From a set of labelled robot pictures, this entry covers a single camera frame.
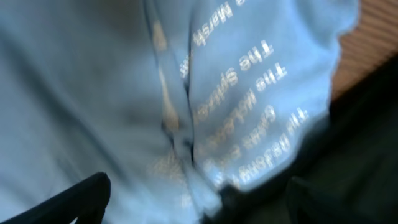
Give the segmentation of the light blue t-shirt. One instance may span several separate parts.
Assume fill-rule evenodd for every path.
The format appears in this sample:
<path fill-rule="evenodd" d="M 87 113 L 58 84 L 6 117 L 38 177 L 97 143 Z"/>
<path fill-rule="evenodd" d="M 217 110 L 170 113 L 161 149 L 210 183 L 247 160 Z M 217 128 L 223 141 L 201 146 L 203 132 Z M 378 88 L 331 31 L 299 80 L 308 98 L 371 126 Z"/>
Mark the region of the light blue t-shirt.
<path fill-rule="evenodd" d="M 1 219 L 96 172 L 106 223 L 198 223 L 328 117 L 350 0 L 2 0 Z"/>

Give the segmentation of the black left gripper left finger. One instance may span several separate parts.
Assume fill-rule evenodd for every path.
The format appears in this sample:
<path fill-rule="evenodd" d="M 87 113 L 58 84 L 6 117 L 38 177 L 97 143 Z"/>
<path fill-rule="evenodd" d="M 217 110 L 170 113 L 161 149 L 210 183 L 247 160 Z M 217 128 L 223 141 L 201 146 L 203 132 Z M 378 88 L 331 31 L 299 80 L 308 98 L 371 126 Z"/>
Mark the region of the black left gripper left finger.
<path fill-rule="evenodd" d="M 2 224 L 101 224 L 110 196 L 109 177 L 97 172 Z"/>

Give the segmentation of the black polo shirt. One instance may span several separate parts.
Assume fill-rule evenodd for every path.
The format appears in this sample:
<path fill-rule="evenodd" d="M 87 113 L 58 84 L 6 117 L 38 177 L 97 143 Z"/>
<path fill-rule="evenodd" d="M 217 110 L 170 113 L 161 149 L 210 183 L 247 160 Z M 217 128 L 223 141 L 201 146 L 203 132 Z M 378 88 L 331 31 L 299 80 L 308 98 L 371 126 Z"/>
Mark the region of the black polo shirt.
<path fill-rule="evenodd" d="M 248 193 L 224 188 L 221 211 L 203 222 L 292 223 L 286 188 L 293 177 L 340 200 L 359 179 L 397 179 L 396 57 L 332 104 L 330 124 L 305 138 L 290 168 Z"/>

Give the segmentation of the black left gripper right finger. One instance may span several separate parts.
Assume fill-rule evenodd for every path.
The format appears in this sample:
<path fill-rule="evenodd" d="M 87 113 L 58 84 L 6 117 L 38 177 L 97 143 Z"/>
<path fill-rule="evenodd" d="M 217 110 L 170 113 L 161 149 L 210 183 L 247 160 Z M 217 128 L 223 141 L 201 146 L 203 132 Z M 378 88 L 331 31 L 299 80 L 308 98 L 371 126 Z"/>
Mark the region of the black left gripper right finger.
<path fill-rule="evenodd" d="M 289 180 L 286 202 L 294 224 L 397 223 L 397 179 L 359 179 L 343 199 L 299 177 Z"/>

